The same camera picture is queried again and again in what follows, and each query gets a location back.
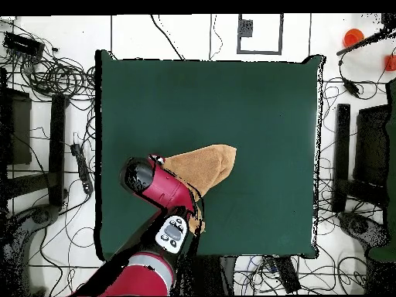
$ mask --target orange cup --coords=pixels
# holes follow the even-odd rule
[[[364,39],[363,33],[359,29],[350,29],[343,37],[343,46],[346,48]]]
[[[396,70],[396,56],[385,56],[384,65],[387,72],[393,72]]]

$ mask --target folded cloth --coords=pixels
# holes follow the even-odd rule
[[[176,177],[189,188],[195,201],[200,200],[210,188],[227,178],[234,167],[237,149],[229,145],[210,145],[192,152],[166,157],[163,168],[176,174]],[[189,230],[195,234],[202,220],[200,209],[189,221]],[[201,232],[205,231],[202,222]]]

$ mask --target green table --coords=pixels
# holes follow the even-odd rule
[[[125,160],[213,144],[237,148],[237,157],[204,197],[198,254],[311,254],[321,62],[113,60],[102,51],[104,257],[156,211],[121,187]]]

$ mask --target floor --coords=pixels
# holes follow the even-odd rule
[[[320,178],[323,181],[331,179],[334,140],[334,109],[337,104],[348,103],[351,105],[351,128],[353,134],[356,128],[356,116],[361,108],[386,104],[387,99],[383,92],[377,91],[370,100],[359,100],[348,93],[340,84],[338,67],[339,57],[336,51],[341,50],[344,33],[348,29],[358,28],[365,36],[378,31],[381,25],[380,14],[284,14],[282,54],[237,54],[237,20],[236,14],[206,14],[206,15],[162,15],[154,16],[156,23],[164,29],[175,44],[175,48],[187,60],[252,60],[252,61],[290,61],[302,62],[308,55],[324,55],[326,63],[323,71],[323,87],[328,102],[324,100],[323,114],[325,115],[322,128],[322,157],[320,161]],[[273,15],[243,15],[243,19],[254,20],[254,35],[250,43],[241,43],[247,50],[277,50],[279,19]],[[45,16],[45,17],[18,17],[15,20],[15,33],[23,33],[18,27],[34,33],[51,42],[58,48],[57,57],[67,57],[77,61],[85,71],[94,65],[95,50],[110,50],[118,59],[124,58],[159,58],[177,59],[178,55],[169,45],[163,34],[154,26],[149,15],[118,15],[118,16]],[[12,31],[12,27],[0,22],[0,32]],[[387,82],[396,77],[396,72],[381,73],[384,69],[383,57],[391,54],[396,47],[395,40],[384,40],[358,49],[346,55],[343,59],[342,73],[350,80],[372,80]],[[30,92],[33,100],[36,96],[26,88],[21,87],[23,80],[15,74],[13,87],[18,90]],[[370,97],[374,94],[375,87],[364,85],[361,97]],[[66,143],[71,144],[83,138],[87,123],[90,102],[81,98],[75,101],[74,106],[67,108]],[[43,132],[49,134],[50,105],[35,102],[32,106],[32,138],[31,146],[35,150],[44,169],[48,169],[48,140]],[[351,137],[350,145],[350,173],[353,169],[354,139]],[[94,168],[94,142],[91,147],[85,148],[85,156]],[[40,170],[38,163],[32,160],[28,166],[9,166],[9,177],[32,174]],[[65,154],[65,186],[70,187],[68,208],[80,204],[85,199],[77,174],[77,163],[70,154]],[[330,188],[324,183],[323,198],[330,197]],[[18,213],[37,203],[46,202],[46,191],[31,193],[9,201],[10,212]],[[348,202],[349,209],[357,204]],[[95,254],[92,237],[94,227],[95,197],[83,206],[71,210],[56,223],[48,228],[43,252],[48,259],[61,267],[54,267],[38,252],[43,240],[43,231],[39,231],[30,248],[29,269],[32,284],[36,287],[46,287],[46,295],[53,289],[52,295],[66,296],[84,283],[101,265]],[[373,206],[365,204],[360,210],[371,211]],[[381,223],[380,211],[375,211],[372,216]],[[322,218],[331,217],[331,213],[321,211]],[[348,258],[340,266],[346,275],[342,277],[342,285],[336,276],[335,266],[345,257],[357,257],[364,260],[363,250],[359,243],[345,235],[337,226],[336,218],[323,220],[318,226],[317,244],[319,257],[303,260],[293,258],[298,267],[300,283],[304,286],[299,294],[361,294],[363,289],[359,281],[364,279],[365,265],[360,261]],[[234,276],[234,291],[236,295],[286,295],[285,290],[279,285],[276,275],[267,278],[260,275],[251,275],[255,279],[255,291],[246,283],[249,272],[256,272],[263,260],[260,255],[246,255],[237,259]]]

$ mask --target button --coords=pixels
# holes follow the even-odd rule
[[[180,238],[182,237],[180,230],[171,224],[168,227],[166,227],[165,233],[176,241],[179,241]]]

